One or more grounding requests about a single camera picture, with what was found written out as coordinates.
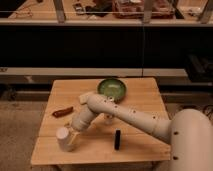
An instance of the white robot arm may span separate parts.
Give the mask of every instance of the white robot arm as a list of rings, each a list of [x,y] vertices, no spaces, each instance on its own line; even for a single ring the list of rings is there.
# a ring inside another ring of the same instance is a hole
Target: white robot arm
[[[87,106],[71,123],[74,130],[82,132],[100,114],[114,115],[161,141],[171,144],[169,171],[213,171],[213,126],[201,112],[185,109],[166,120],[119,106],[105,96],[93,94]]]

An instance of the wooden table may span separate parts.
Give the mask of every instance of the wooden table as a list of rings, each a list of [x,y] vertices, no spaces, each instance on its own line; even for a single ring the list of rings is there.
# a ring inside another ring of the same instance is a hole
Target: wooden table
[[[127,86],[125,99],[120,103],[130,108],[168,118],[164,103],[153,78],[121,79]],[[96,91],[101,79],[55,81],[31,158],[32,165],[123,163],[169,160],[170,146],[140,130],[114,119],[106,125],[100,114],[79,136],[73,152],[63,152],[57,143],[57,128],[69,122],[73,115],[60,119],[51,114],[55,110],[73,106],[79,112],[79,95]],[[114,133],[121,130],[120,150],[114,150]]]

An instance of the green bowl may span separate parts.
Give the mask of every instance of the green bowl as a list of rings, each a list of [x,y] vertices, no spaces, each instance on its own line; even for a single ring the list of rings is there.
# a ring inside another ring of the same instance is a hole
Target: green bowl
[[[108,78],[98,85],[98,93],[113,98],[115,102],[122,100],[126,94],[125,84],[116,78]]]

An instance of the black marker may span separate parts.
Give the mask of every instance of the black marker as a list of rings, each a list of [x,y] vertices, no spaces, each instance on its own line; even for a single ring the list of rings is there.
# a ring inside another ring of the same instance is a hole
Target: black marker
[[[115,131],[115,144],[114,144],[115,150],[119,150],[119,148],[120,148],[120,138],[121,138],[121,131],[116,130]]]

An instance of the table leg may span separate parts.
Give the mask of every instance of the table leg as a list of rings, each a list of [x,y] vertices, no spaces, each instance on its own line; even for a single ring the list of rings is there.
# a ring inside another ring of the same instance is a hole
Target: table leg
[[[58,165],[51,165],[51,167],[54,171],[62,171]]]

